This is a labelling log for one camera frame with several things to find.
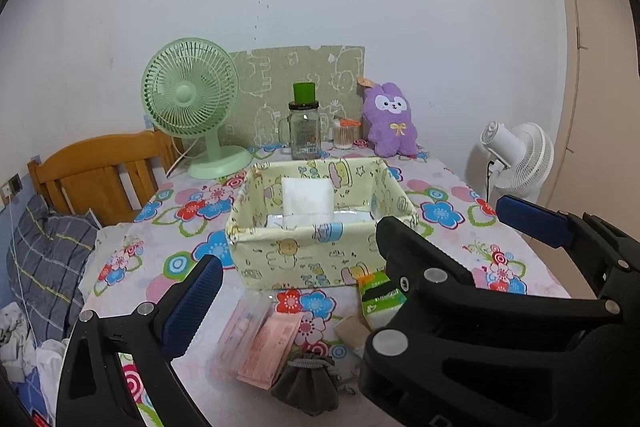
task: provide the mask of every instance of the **blue gripper pad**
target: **blue gripper pad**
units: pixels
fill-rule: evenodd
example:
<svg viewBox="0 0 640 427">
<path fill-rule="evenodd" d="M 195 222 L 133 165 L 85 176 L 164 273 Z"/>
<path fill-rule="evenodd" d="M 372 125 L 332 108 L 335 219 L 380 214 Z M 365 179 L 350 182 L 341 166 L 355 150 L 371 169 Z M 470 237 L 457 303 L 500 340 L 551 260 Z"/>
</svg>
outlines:
<svg viewBox="0 0 640 427">
<path fill-rule="evenodd" d="M 167 360 L 181 357 L 187 351 L 222 286 L 222 275 L 220 259 L 213 255 L 205 255 L 193 267 L 187 279 L 169 288 L 167 294 L 162 297 L 170 297 L 171 290 L 178 290 L 178 286 L 191 283 L 182 298 L 175 303 L 173 312 L 166 318 L 162 327 L 161 350 Z"/>
<path fill-rule="evenodd" d="M 495 204 L 495 212 L 501 223 L 551 248 L 569 246 L 574 240 L 574 232 L 569 229 L 566 217 L 529 201 L 503 196 Z"/>
</svg>

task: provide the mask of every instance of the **green lid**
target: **green lid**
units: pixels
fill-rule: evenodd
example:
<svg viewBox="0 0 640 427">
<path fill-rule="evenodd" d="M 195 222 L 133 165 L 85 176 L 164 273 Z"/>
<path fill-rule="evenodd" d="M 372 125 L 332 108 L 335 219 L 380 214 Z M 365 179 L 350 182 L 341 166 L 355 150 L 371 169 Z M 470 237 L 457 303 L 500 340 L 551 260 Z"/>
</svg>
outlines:
<svg viewBox="0 0 640 427">
<path fill-rule="evenodd" d="M 295 103 L 314 103 L 316 101 L 316 84 L 313 82 L 293 84 L 293 100 Z"/>
</svg>

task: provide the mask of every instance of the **purple plush toy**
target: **purple plush toy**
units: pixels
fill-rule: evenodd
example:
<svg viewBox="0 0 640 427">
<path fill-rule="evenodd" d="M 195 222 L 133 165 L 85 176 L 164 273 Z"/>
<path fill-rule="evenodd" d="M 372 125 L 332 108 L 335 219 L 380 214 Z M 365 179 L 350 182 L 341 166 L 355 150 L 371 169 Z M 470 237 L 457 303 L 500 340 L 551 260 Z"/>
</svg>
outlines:
<svg viewBox="0 0 640 427">
<path fill-rule="evenodd" d="M 396 84 L 373 84 L 364 92 L 362 113 L 369 121 L 369 140 L 376 144 L 376 155 L 389 158 L 396 153 L 414 156 L 418 153 L 418 131 L 411 123 L 411 108 Z"/>
</svg>

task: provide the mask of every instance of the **wooden chair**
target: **wooden chair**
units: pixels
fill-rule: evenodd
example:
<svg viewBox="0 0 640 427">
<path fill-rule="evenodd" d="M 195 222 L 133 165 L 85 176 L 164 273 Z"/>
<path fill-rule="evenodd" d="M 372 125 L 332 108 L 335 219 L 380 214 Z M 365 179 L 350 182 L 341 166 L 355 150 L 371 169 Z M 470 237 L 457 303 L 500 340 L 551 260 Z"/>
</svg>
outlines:
<svg viewBox="0 0 640 427">
<path fill-rule="evenodd" d="M 182 149 L 180 140 L 176 145 Z M 61 149 L 41 165 L 31 161 L 27 167 L 36 192 L 57 211 L 84 214 L 90 208 L 103 225 L 115 225 L 131 222 L 139 213 L 129 203 L 117 166 L 124 165 L 138 201 L 144 205 L 158 190 L 149 164 L 155 156 L 160 157 L 166 171 L 178 153 L 170 136 L 147 130 L 83 140 Z"/>
</svg>

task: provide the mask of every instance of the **wooden door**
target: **wooden door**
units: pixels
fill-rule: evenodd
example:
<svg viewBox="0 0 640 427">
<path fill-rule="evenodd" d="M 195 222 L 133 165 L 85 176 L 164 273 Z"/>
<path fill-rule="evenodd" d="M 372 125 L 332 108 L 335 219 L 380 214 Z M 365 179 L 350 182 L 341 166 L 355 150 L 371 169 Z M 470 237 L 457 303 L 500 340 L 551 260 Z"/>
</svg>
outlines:
<svg viewBox="0 0 640 427">
<path fill-rule="evenodd" d="M 577 64 L 568 71 L 576 71 L 577 83 L 563 107 L 568 134 L 557 177 L 539 202 L 578 216 L 596 214 L 640 240 L 640 78 L 630 3 L 568 1 L 566 8 L 575 9 L 568 21 L 576 25 L 570 42 L 577 45 L 577 53 L 568 54 Z M 573 297 L 593 297 L 564 251 L 536 241 L 532 247 Z"/>
</svg>

